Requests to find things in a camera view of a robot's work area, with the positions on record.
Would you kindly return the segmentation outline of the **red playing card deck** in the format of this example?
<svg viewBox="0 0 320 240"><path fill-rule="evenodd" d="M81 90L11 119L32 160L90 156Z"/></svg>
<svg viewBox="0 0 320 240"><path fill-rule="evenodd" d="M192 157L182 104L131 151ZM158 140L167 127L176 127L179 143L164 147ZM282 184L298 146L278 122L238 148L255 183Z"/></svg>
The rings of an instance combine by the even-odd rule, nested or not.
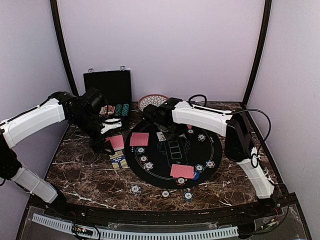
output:
<svg viewBox="0 0 320 240"><path fill-rule="evenodd" d="M123 150L125 147L123 135L115 135L111 137L107 137L106 141L110 141L114 151Z"/></svg>

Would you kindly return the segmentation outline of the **red cards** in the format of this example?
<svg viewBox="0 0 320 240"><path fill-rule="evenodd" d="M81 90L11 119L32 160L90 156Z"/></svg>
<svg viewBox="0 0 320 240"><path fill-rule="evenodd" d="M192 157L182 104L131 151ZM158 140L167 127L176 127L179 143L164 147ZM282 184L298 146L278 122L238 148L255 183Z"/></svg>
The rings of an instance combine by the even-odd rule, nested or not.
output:
<svg viewBox="0 0 320 240"><path fill-rule="evenodd" d="M174 178L194 178L194 167L191 165L172 164L170 176Z"/></svg>
<svg viewBox="0 0 320 240"><path fill-rule="evenodd" d="M148 132L133 132L130 137L129 145L131 147L145 147L148 146L149 133Z"/></svg>

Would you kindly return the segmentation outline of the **blue small blind button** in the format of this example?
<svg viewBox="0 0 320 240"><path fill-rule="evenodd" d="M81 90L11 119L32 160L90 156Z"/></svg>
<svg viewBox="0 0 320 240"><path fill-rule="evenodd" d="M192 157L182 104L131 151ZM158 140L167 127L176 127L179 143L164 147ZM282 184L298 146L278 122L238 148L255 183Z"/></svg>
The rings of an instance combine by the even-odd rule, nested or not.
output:
<svg viewBox="0 0 320 240"><path fill-rule="evenodd" d="M194 172L194 176L193 176L193 180L194 180L194 181L197 180L197 179L199 178L199 176L200 176L200 173L197 172L197 171L195 171L195 172Z"/></svg>

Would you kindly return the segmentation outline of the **brown white chip stack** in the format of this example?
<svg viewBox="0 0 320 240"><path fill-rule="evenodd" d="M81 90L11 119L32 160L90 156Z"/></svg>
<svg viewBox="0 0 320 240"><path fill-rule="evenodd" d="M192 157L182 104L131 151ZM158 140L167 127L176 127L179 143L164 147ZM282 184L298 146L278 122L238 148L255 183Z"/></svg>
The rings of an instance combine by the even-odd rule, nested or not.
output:
<svg viewBox="0 0 320 240"><path fill-rule="evenodd" d="M168 198L168 197L170 196L170 193L169 193L167 190L163 190L163 191L161 192L161 196L162 196L163 198Z"/></svg>

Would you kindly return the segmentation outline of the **blue green chip stack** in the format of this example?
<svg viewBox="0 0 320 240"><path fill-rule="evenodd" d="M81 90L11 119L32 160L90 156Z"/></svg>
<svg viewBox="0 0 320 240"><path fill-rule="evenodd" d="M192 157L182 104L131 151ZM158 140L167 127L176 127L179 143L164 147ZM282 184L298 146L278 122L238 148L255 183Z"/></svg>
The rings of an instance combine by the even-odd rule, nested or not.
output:
<svg viewBox="0 0 320 240"><path fill-rule="evenodd" d="M186 191L183 193L183 200L185 202L191 202L194 199L194 194L190 191Z"/></svg>

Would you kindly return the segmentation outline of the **blue tan chip stack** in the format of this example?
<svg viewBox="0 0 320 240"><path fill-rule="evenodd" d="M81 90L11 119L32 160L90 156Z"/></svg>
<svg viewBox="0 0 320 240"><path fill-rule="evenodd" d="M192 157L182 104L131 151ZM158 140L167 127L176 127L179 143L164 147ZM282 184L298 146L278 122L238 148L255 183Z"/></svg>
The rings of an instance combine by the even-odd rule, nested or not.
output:
<svg viewBox="0 0 320 240"><path fill-rule="evenodd" d="M139 185L135 184L130 187L130 193L134 196L140 196L142 193L142 189Z"/></svg>

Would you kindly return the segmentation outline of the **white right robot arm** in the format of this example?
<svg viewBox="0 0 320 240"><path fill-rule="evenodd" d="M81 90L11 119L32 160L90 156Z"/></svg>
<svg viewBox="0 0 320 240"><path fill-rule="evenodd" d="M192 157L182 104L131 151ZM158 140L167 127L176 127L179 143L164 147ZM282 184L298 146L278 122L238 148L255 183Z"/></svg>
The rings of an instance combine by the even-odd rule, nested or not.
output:
<svg viewBox="0 0 320 240"><path fill-rule="evenodd" d="M255 213L266 217L274 210L275 203L271 197L275 184L267 169L261 165L259 148L252 138L245 110L218 110L171 97L160 106L148 105L143 115L172 137L181 134L187 126L224 137L225 156L243 169L254 187L256 197L262 200L255 205Z"/></svg>

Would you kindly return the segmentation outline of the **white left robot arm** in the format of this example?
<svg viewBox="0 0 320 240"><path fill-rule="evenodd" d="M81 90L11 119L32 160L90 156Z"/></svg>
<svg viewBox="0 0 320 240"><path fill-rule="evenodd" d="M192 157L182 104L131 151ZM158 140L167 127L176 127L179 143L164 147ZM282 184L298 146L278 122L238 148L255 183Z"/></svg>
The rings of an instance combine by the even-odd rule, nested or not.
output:
<svg viewBox="0 0 320 240"><path fill-rule="evenodd" d="M28 109L14 117L0 122L0 178L11 181L50 204L51 210L60 218L67 218L70 206L63 201L64 195L51 183L38 176L21 162L15 150L30 147L39 150L43 157L45 144L56 144L58 135L45 136L55 125L65 121L76 125L89 137L89 145L96 153L113 155L114 148L106 134L122 126L120 118L101 116L102 107L107 106L102 93L89 89L81 96L66 91L51 94L43 103Z"/></svg>

